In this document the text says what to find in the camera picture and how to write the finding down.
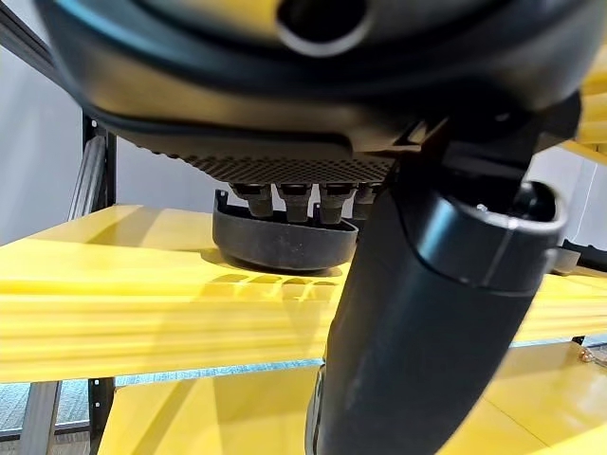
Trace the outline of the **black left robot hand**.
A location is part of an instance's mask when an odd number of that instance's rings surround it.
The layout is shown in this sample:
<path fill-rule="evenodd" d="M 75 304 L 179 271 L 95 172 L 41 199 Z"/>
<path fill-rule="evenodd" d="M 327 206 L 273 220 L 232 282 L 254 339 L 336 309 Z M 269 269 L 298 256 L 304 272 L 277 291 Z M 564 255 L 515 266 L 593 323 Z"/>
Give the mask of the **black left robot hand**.
<path fill-rule="evenodd" d="M 571 138 L 602 1 L 40 1 L 71 96 L 230 183 L 369 182 L 311 407 L 316 454 L 433 454 L 554 261 L 524 176 Z"/>

